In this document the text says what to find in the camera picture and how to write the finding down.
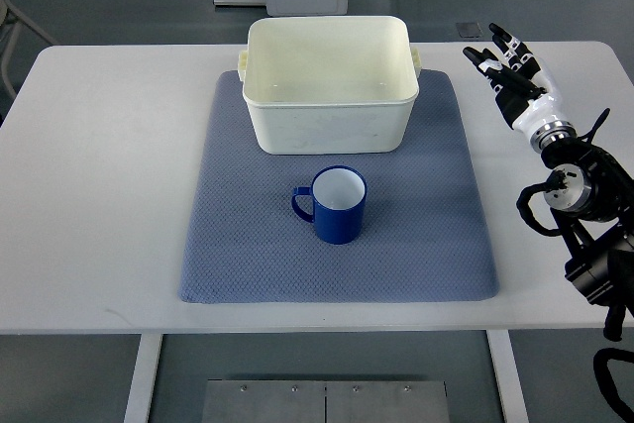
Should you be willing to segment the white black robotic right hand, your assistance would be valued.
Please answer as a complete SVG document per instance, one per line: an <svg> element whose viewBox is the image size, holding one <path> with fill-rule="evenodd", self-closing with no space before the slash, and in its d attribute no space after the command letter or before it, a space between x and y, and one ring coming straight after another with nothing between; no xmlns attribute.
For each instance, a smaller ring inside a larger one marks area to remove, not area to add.
<svg viewBox="0 0 634 423"><path fill-rule="evenodd" d="M563 96L551 71L524 42L495 23L489 25L499 49L463 49L465 57L488 81L505 123L521 133L537 153L577 132L564 114Z"/></svg>

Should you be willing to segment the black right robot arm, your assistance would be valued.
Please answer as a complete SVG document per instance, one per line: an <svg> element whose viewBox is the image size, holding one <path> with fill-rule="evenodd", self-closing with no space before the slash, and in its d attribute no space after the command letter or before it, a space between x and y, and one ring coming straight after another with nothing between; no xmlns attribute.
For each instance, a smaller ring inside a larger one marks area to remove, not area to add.
<svg viewBox="0 0 634 423"><path fill-rule="evenodd" d="M550 174L525 187L516 207L531 229L564 240L566 280L606 307L603 336L616 343L633 312L633 179L594 135L563 120L537 127L530 144Z"/></svg>

